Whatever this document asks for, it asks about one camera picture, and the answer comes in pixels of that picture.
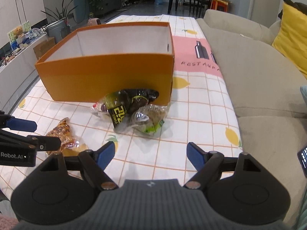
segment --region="bread in plastic bag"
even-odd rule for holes
[[[168,106],[149,104],[132,114],[129,125],[140,132],[153,135],[165,122]]]
[[[80,152],[87,150],[86,144],[81,143],[80,139],[73,135],[69,125],[69,118],[62,119],[46,136],[58,137],[61,140],[61,147],[58,151],[62,152],[63,156],[76,156]]]
[[[148,105],[157,97],[159,97],[159,93],[151,89],[123,89],[107,94],[91,107],[91,112],[100,118],[109,114],[114,128],[117,128],[127,114],[133,114],[137,109]]]

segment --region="pink fabric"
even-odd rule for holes
[[[0,214],[0,230],[11,230],[17,224],[17,219],[9,218]]]
[[[206,49],[209,59],[197,58],[195,45],[197,41]],[[173,36],[175,51],[175,71],[203,72],[222,78],[219,66],[213,61],[211,48],[206,39]]]

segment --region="pink printed banner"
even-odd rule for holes
[[[204,72],[222,77],[206,39],[173,36],[175,71]]]

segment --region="black snack bag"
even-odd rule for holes
[[[124,89],[107,94],[103,98],[114,128],[122,122],[126,114],[133,114],[140,107],[153,102],[159,93],[151,89]]]

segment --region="yellow cushion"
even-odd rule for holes
[[[307,16],[284,3],[281,28],[272,47],[291,60],[307,79]]]

